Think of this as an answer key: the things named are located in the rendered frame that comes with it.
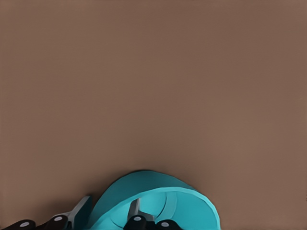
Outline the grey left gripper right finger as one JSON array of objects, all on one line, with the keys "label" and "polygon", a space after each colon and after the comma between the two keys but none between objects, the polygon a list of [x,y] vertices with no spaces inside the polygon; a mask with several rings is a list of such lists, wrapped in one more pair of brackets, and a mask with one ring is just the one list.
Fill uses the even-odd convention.
[{"label": "grey left gripper right finger", "polygon": [[123,230],[179,230],[179,225],[174,220],[155,222],[153,215],[140,210],[140,203],[140,198],[131,202]]}]

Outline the teal bowl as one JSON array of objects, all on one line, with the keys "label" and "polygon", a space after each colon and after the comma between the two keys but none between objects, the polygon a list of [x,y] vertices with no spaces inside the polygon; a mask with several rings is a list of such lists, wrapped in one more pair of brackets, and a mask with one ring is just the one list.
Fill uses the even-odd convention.
[{"label": "teal bowl", "polygon": [[87,230],[123,230],[131,203],[155,222],[175,221],[183,230],[221,230],[213,203],[192,186],[168,174],[141,170],[114,181],[101,195],[86,225]]}]

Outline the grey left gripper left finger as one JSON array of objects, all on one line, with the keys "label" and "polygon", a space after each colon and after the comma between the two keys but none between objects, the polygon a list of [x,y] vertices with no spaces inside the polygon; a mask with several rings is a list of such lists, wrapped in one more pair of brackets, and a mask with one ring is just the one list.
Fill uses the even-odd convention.
[{"label": "grey left gripper left finger", "polygon": [[45,223],[22,219],[0,230],[84,230],[91,214],[91,196],[84,196],[78,204],[65,213],[56,214]]}]

